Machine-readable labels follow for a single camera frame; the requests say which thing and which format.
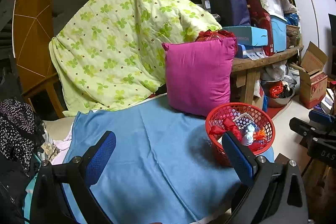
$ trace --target pink cushion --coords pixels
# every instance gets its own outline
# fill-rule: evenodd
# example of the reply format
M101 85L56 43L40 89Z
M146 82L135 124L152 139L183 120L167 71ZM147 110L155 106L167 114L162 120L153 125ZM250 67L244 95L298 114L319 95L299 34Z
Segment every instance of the pink cushion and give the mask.
M166 44L169 104L180 111L207 116L230 101L230 72L235 37L184 44Z

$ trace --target navy tote bag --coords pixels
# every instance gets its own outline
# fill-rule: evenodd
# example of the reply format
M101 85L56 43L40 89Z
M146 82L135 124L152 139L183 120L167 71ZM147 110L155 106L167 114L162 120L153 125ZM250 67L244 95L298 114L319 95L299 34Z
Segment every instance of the navy tote bag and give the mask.
M209 0L212 14L221 17L222 27L251 26L246 0Z

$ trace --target blue padded grip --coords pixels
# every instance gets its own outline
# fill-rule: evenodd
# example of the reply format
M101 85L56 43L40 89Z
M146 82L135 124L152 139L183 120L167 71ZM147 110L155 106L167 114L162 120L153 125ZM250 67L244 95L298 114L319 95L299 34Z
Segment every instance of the blue padded grip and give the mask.
M223 134L222 146L241 183L252 187L254 184L253 167L228 134Z
M316 110L311 110L308 114L308 117L313 122L321 123L326 127L330 126L333 122L333 118L330 115L318 112Z
M86 167L85 184L88 188L98 182L115 147L116 135L110 132Z

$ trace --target green floral quilt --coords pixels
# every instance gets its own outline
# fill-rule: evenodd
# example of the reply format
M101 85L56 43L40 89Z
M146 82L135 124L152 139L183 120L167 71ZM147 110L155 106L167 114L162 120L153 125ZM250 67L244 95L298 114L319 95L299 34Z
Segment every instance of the green floral quilt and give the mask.
M65 116L146 99L165 83L161 43L192 42L207 29L221 26L189 0L89 0L49 44Z

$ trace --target floor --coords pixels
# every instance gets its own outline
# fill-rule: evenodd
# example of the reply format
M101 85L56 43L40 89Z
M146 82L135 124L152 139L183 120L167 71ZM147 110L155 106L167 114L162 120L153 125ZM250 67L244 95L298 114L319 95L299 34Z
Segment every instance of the floor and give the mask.
M307 149L299 144L302 137L289 128L289 121L291 118L297 117L309 122L309 111L310 109L301 105L298 96L294 96L293 100L272 119L276 129L272 145L274 158L281 153L289 159L295 160L301 171L305 168L310 157L307 155Z

